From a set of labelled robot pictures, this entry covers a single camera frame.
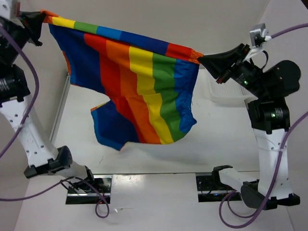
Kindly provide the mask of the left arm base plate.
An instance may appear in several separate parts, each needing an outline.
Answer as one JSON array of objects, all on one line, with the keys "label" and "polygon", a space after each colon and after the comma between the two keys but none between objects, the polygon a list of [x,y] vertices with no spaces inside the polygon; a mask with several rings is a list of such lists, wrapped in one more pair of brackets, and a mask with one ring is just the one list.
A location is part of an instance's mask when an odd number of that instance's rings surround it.
[{"label": "left arm base plate", "polygon": [[68,184],[66,205],[89,205],[89,204],[105,204],[96,193],[98,191],[105,198],[107,204],[111,200],[112,175],[94,175],[92,189],[81,180],[74,180]]}]

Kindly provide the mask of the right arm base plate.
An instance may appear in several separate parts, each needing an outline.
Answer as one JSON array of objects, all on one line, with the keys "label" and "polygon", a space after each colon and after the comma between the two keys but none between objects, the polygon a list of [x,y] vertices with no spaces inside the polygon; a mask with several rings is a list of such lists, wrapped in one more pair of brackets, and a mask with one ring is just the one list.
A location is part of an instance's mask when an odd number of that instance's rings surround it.
[{"label": "right arm base plate", "polygon": [[233,191],[230,186],[217,187],[213,183],[211,173],[200,173],[195,175],[198,202],[221,202],[222,199]]}]

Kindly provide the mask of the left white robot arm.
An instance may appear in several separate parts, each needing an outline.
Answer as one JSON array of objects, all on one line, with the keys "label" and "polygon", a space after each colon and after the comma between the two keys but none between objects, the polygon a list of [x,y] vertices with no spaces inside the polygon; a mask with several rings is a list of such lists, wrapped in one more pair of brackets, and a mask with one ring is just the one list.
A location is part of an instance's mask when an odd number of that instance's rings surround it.
[{"label": "left white robot arm", "polygon": [[71,187],[87,193],[96,187],[91,170],[73,161],[67,146],[56,148],[45,133],[34,109],[39,79],[22,49],[27,43],[41,46],[41,28],[46,14],[41,12],[0,12],[0,113],[15,131],[1,151],[19,139],[28,160],[26,178],[58,175],[75,180]]}]

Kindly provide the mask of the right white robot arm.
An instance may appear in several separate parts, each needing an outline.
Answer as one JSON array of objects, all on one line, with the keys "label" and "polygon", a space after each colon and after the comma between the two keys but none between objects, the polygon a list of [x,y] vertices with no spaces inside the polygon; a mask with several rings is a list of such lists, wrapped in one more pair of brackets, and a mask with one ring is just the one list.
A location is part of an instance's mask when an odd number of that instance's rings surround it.
[{"label": "right white robot arm", "polygon": [[232,79],[255,96],[248,104],[248,115],[257,141],[259,178],[246,176],[229,165],[215,167],[211,184],[216,189],[237,190],[249,208],[275,209],[279,205],[300,204],[289,182],[287,141],[290,112],[285,98],[299,90],[301,71],[290,60],[264,70],[248,56],[250,47],[238,47],[219,54],[205,55],[198,61],[218,84]]}]

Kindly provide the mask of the rainbow striped shorts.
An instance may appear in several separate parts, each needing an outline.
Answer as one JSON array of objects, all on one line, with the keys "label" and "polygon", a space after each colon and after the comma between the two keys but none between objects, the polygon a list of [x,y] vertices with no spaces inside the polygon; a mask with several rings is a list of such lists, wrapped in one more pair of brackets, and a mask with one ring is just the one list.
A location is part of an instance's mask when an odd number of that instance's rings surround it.
[{"label": "rainbow striped shorts", "polygon": [[196,124],[191,104],[200,52],[192,48],[63,18],[46,11],[72,85],[104,94],[91,110],[98,143],[171,144]]}]

